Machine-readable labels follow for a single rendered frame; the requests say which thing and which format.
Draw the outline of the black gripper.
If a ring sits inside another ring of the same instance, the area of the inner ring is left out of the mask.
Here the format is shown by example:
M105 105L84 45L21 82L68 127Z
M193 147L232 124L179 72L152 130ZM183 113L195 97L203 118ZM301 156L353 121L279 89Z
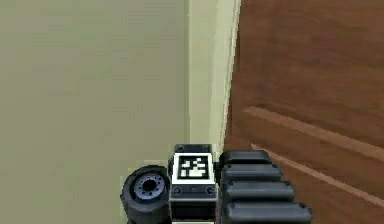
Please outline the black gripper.
M127 224L171 224L169 187L164 166L147 165L130 174L120 194Z

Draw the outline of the brown wooden door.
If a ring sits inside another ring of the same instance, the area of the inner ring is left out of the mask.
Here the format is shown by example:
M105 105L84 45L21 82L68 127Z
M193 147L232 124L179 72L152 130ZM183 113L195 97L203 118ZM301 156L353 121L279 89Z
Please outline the brown wooden door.
M266 149L314 224L384 224L384 0L242 0L225 147Z

